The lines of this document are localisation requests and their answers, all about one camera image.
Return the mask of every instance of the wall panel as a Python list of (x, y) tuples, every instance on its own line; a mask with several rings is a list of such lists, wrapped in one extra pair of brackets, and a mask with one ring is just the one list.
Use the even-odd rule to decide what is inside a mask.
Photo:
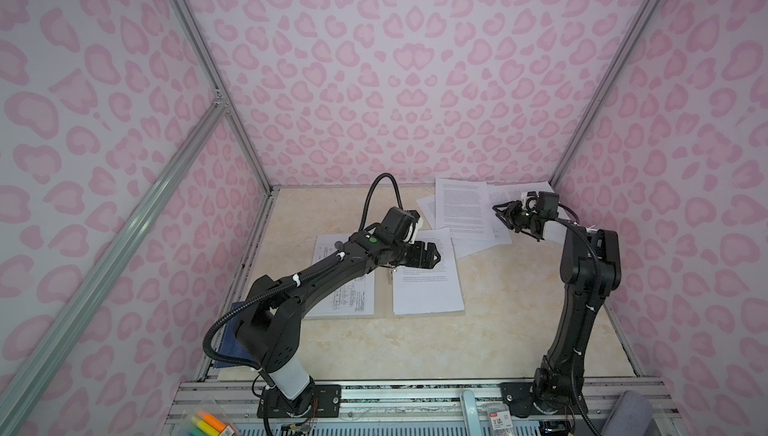
[(0, 0), (0, 391), (213, 95), (167, 0)]
[(189, 0), (275, 184), (546, 180), (642, 0)]
[(766, 8), (666, 0), (561, 188), (619, 231), (610, 306), (692, 434), (768, 428)]
[(222, 121), (22, 434), (154, 434), (197, 369), (263, 199)]

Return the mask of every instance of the beige table surface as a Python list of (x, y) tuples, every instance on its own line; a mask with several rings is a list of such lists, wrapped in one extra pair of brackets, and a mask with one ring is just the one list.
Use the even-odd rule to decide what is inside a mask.
[[(434, 187), (401, 188), (406, 210)], [(367, 188), (284, 189), (246, 284), (308, 267), (315, 238), (357, 230)], [(391, 185), (379, 184), (367, 224), (396, 206)], [(425, 221), (423, 229), (428, 229)], [(496, 246), (457, 260), (462, 314), (392, 314), (386, 269), (376, 270), (377, 318), (304, 319), (298, 355), (314, 379), (532, 378), (552, 344), (564, 300), (562, 246), (512, 234)], [(590, 337), (587, 376), (633, 376), (604, 309)], [(249, 368), (222, 369), (219, 380), (249, 380)]]

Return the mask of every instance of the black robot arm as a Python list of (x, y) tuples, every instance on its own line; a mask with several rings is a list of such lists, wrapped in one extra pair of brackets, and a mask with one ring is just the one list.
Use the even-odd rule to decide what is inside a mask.
[[(287, 413), (304, 414), (314, 396), (314, 381), (294, 358), (302, 318), (341, 285), (379, 266), (434, 268), (440, 262), (435, 243), (414, 240), (419, 221), (416, 211), (391, 208), (381, 223), (355, 232), (347, 242), (337, 242), (334, 254), (298, 273), (317, 276), (264, 298), (239, 315), (235, 337), (259, 362), (270, 386), (280, 390), (279, 403)], [(273, 281), (262, 276), (252, 285), (248, 299), (269, 294), (274, 288), (297, 279), (301, 277), (287, 276)]]
[(522, 201), (494, 206), (496, 216), (507, 228), (537, 240), (543, 237), (548, 221), (568, 228), (560, 261), (565, 302), (557, 334), (536, 369), (533, 384), (519, 387), (518, 383), (508, 383), (502, 392), (511, 396), (507, 398), (510, 412), (519, 418), (555, 414), (575, 405), (597, 434), (581, 397), (584, 355), (600, 307), (621, 282), (618, 235), (614, 231), (587, 230), (562, 220), (558, 218), (559, 206), (558, 195), (553, 192), (530, 192)]

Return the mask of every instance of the label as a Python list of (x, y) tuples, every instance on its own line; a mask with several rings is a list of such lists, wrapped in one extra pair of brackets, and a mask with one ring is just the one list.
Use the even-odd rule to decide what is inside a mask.
[(512, 416), (509, 411), (491, 412), (488, 414), (494, 431), (499, 429), (513, 429)]

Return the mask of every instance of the sheet of paper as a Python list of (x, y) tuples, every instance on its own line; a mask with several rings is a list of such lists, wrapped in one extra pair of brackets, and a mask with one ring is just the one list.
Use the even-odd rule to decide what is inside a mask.
[(436, 227), (454, 238), (494, 239), (493, 209), (485, 181), (435, 181)]
[(392, 285), (392, 309), (396, 315), (454, 312), (464, 309), (458, 284), (451, 230), (419, 231), (418, 239), (434, 242), (441, 260), (433, 269), (398, 267)]
[[(348, 234), (322, 234), (315, 241), (312, 264), (334, 253), (336, 241), (346, 242)], [(332, 318), (350, 316), (373, 316), (374, 275), (370, 272), (342, 285), (332, 294), (324, 297), (307, 314), (307, 318)]]
[[(488, 185), (488, 197), (492, 205), (503, 204), (513, 200), (520, 200), (529, 191), (549, 191), (552, 192), (552, 186), (548, 182), (522, 182), (519, 184), (504, 184), (499, 186)], [(558, 216), (570, 220), (570, 215), (558, 208)], [(548, 221), (544, 224), (544, 240), (559, 244), (565, 242), (565, 234), (568, 230), (565, 226), (556, 221)]]
[(433, 194), (431, 196), (424, 196), (423, 198), (419, 198), (416, 200), (416, 204), (418, 204), (418, 208), (421, 210), (421, 215), (427, 218), (429, 227), (433, 230), (436, 230), (435, 195)]
[(498, 218), (492, 223), (494, 239), (491, 241), (477, 241), (474, 239), (454, 239), (453, 251), (456, 254), (456, 259), (463, 258), (475, 254), (476, 252), (483, 251), (488, 248), (493, 248), (500, 244), (512, 244), (512, 237), (509, 235), (510, 231), (504, 226), (504, 223), (499, 221)]
[[(418, 199), (416, 200), (416, 204), (418, 204), (418, 208), (422, 211), (422, 214), (427, 219), (429, 225), (434, 228), (436, 205), (435, 196), (432, 195)], [(512, 243), (512, 237), (509, 235), (509, 230), (507, 230), (507, 227), (504, 226), (504, 223), (499, 221), (495, 216), (493, 218), (492, 226), (494, 239), (479, 241), (475, 239), (453, 238), (453, 251), (456, 255), (456, 259), (461, 259), (464, 256), (469, 256), (476, 252), (480, 252), (488, 248), (493, 248), (494, 246), (498, 246), (500, 244)]]

